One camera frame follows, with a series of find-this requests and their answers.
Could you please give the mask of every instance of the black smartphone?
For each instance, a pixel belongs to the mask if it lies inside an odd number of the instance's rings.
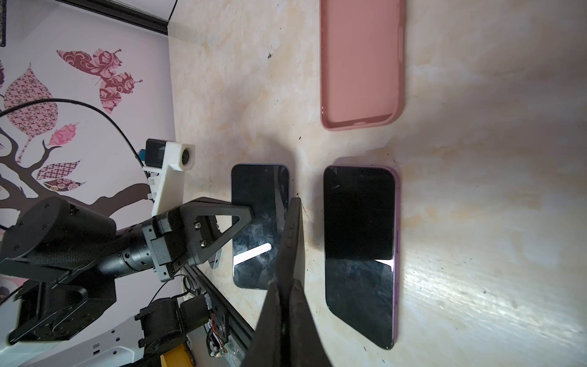
[[[241,288],[267,289],[289,208],[289,170],[283,164],[237,164],[232,203],[251,207],[253,221],[232,238],[232,279]]]
[[[376,345],[395,340],[397,173],[387,167],[324,171],[326,304]]]

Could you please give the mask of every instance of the butterfly decal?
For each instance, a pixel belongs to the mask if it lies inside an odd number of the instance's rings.
[[[116,69],[122,65],[122,61],[116,56],[115,52],[108,52],[98,49],[93,56],[83,51],[61,51],[57,54],[68,64],[81,70],[84,73],[98,76],[102,79],[100,83],[100,101],[102,108],[108,113],[112,113],[114,107],[122,101],[122,95],[133,93],[136,82],[129,73],[116,73]]]

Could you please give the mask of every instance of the tree branch decal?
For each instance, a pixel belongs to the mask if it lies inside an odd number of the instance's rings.
[[[4,70],[0,62],[0,88],[3,81]],[[52,97],[47,87],[37,79],[31,66],[21,77],[8,86],[5,96],[5,109],[31,100]],[[20,179],[20,182],[13,182],[7,179],[7,177],[10,177],[7,174],[8,172],[0,173],[0,187],[8,192],[8,197],[0,200],[0,208],[17,209],[24,213],[45,198],[67,193],[84,184],[67,178],[77,167],[79,160],[71,163],[45,165],[52,151],[61,148],[74,139],[77,124],[69,124],[57,129],[50,137],[49,147],[47,147],[44,140],[41,141],[44,151],[39,160],[29,167],[21,165],[21,158],[33,138],[50,132],[57,125],[58,110],[56,103],[47,102],[25,107],[8,114],[7,117],[17,129],[27,135],[28,139],[18,154],[19,149],[16,140],[0,126],[0,134],[4,135],[10,142],[10,146],[0,146],[0,150],[10,150],[8,154],[0,157],[0,163],[17,174]],[[28,197],[25,194],[28,191],[23,189],[24,186],[34,191],[36,197]],[[99,197],[91,204],[83,203],[71,197],[67,197],[67,200],[97,211],[100,214],[110,216],[122,207],[147,199],[149,192],[149,186],[141,183],[125,188],[113,197]]]

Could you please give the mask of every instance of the beige marble surface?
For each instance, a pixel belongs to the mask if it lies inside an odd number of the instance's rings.
[[[587,363],[587,2],[407,3],[406,108],[319,121],[318,0],[179,0],[169,26],[185,199],[230,199],[237,163],[285,163],[304,212],[306,294],[336,366]],[[402,178],[399,337],[384,351],[324,297],[322,172]],[[206,274],[251,325],[264,291]]]

